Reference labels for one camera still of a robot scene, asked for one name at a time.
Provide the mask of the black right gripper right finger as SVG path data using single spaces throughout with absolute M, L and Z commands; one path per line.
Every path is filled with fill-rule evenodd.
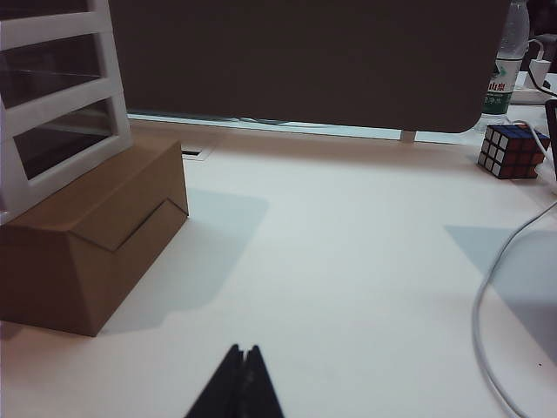
M 259 346 L 247 351 L 238 388 L 238 417 L 284 417 Z

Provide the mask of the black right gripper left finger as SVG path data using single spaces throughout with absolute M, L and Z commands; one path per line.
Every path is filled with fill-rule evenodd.
M 227 351 L 185 417 L 234 417 L 238 382 L 243 365 L 244 352 L 238 344 L 234 344 Z

